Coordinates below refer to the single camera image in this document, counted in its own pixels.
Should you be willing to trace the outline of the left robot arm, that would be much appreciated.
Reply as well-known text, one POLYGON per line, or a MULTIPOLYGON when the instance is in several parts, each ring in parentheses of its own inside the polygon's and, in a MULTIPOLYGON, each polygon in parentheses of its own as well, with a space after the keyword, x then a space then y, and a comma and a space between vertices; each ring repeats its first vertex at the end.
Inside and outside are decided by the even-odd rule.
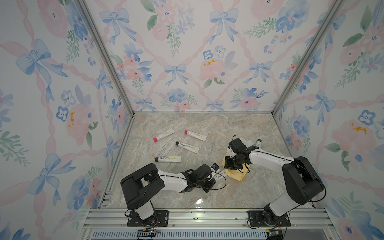
POLYGON ((129 217, 144 225, 149 225, 157 218, 151 199, 161 191, 189 193, 195 189, 204 192, 214 190, 219 174, 219 165, 201 165, 196 170, 186 170, 179 174, 166 173, 155 164, 148 164, 133 172, 120 182, 126 201, 129 217))

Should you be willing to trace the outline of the yellow cleaning cloth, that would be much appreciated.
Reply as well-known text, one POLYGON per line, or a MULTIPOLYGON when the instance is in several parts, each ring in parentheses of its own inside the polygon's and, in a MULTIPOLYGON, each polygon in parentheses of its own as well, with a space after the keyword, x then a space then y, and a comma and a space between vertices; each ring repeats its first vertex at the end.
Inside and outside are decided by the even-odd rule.
MULTIPOLYGON (((225 154, 225 156, 224 156, 224 158, 223 158, 223 160, 222 160, 222 165, 223 165, 223 167, 225 166, 225 158, 226 158, 226 157, 229 157, 229 156, 230 156, 229 153, 226 153, 226 154, 225 154)), ((229 170, 229 169, 225 169, 225 168, 224 168, 224 171, 225 171, 225 174, 226 174, 228 177, 230 177, 230 178, 232 178, 232 179, 234 179, 234 180, 236 180, 236 181, 239 181, 239 182, 241 182, 241 181, 243 180, 243 178, 245 177, 245 175, 246 175, 246 174, 244 174, 244 173, 241 173, 239 170, 234 171, 234 170, 229 170)))

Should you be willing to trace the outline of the toothpaste tube near left arm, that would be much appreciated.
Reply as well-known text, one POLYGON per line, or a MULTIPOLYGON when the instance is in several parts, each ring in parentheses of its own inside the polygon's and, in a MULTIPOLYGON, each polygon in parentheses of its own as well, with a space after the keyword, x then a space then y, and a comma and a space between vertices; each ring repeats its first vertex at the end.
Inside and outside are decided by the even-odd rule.
POLYGON ((157 163, 180 163, 182 161, 181 156, 168 156, 168 157, 156 157, 157 163))

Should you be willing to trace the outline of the dark green cap toothpaste tube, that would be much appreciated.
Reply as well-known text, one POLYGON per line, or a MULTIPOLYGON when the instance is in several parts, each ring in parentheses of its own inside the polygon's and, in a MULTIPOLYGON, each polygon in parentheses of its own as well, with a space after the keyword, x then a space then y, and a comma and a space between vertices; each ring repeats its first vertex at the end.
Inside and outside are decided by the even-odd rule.
POLYGON ((214 179, 218 183, 220 181, 226 180, 226 176, 227 176, 226 172, 221 171, 220 173, 215 174, 214 179))

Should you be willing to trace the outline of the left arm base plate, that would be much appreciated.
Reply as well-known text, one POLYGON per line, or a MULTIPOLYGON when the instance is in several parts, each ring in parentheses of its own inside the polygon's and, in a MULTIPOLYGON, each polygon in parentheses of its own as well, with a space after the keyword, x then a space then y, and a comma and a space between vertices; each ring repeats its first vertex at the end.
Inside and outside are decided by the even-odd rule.
POLYGON ((146 220, 142 220, 136 211, 130 211, 128 215, 128 227, 167 227, 169 222, 169 211, 155 210, 154 214, 146 220))

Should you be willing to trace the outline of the teal cap toothpaste tube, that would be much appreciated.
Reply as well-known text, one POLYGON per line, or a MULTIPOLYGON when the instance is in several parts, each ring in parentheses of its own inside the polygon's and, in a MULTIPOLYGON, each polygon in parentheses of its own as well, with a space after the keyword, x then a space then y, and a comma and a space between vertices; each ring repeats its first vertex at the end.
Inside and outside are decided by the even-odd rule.
POLYGON ((242 141, 242 143, 243 143, 247 148, 249 148, 249 147, 255 145, 255 142, 252 141, 252 140, 246 140, 246 139, 243 138, 243 137, 240 137, 240 140, 242 141))

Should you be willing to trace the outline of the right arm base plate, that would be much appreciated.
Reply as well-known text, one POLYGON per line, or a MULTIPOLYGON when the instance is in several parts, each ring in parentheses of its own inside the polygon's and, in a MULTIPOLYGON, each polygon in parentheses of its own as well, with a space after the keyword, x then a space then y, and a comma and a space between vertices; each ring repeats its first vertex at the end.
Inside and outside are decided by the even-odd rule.
POLYGON ((256 227, 290 227, 291 222, 288 213, 276 216, 274 213, 264 210, 247 211, 248 223, 252 228, 256 227))

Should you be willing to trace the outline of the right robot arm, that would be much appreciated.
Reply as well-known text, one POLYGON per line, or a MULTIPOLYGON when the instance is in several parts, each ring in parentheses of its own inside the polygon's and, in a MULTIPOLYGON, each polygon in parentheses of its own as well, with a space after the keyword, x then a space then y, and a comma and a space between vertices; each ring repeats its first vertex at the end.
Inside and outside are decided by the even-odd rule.
POLYGON ((324 183, 305 157, 283 157, 243 144, 229 145, 227 153, 225 169, 241 172, 243 167, 255 164, 282 174, 286 190, 264 207, 263 219, 270 226, 286 218, 289 211, 326 192, 324 183))

